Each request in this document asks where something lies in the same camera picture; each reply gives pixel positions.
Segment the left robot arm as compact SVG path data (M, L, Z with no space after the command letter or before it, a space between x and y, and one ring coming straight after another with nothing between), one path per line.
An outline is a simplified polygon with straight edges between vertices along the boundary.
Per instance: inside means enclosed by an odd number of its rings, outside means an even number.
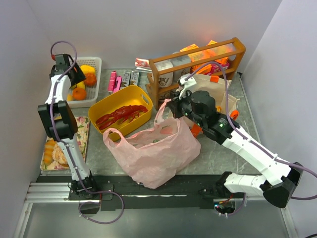
M69 54L52 55L55 65L51 69L51 89L38 113L45 132L57 142L66 157L71 171L71 194L80 199L92 199L97 195L97 184L84 161L77 142L77 121L67 102L71 86L85 79L83 72Z

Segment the floral canvas tote bag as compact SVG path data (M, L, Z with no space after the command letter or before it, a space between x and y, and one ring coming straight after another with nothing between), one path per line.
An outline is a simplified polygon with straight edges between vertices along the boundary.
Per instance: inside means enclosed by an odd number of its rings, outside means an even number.
M230 139L233 128L228 122L227 114L229 114L232 123L238 127L239 124L235 122L239 113L236 110L237 99L226 95L225 90L228 88L225 85L225 80L218 76L207 76L202 74L196 74L193 76L197 84L190 89L191 92L199 90L209 92L210 96L215 99L215 107L220 106L221 112L217 112L215 108L215 122L210 123L209 126L199 126L188 118L184 117L184 120L191 126L197 127L192 129L194 134L203 133L209 139L222 144L226 139ZM179 96L179 92L175 92L171 96L171 100L176 100Z

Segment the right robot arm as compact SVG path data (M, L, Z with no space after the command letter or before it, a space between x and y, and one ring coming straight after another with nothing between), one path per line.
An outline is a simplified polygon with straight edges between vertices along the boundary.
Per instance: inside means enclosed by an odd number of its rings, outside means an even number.
M175 93L166 104L174 118L186 117L198 125L203 134L238 154L256 168L259 176L224 172L218 186L231 193L263 196L270 204L285 208L303 173L298 162L289 163L267 151L239 123L216 110L215 99L207 91Z

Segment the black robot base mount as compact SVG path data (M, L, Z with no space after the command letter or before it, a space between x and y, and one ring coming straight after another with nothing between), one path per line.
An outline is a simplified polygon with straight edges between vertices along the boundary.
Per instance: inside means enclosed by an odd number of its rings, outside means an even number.
M157 189L144 187L127 175L96 176L97 188L108 193L79 195L69 193L71 201L92 201L101 205L101 211L125 209L191 208L213 209L214 202L242 198L217 188L217 175L176 175Z

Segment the pink plastic grocery bag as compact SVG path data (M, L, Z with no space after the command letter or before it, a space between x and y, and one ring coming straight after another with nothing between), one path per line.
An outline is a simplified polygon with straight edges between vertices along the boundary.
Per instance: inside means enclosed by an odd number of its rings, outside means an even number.
M170 101L161 105L150 129L127 138L115 128L103 133L105 146L124 172L151 189L166 183L200 154L201 145L183 118L163 118Z

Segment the orange toy tangerine bottom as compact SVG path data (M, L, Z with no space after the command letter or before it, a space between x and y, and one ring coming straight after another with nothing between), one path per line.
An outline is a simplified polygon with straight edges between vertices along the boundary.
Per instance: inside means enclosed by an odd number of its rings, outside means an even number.
M72 97L73 97L73 100L76 100L76 101L83 101L86 99L87 97L87 92L85 89L83 88L78 88L76 87L73 91L72 91Z

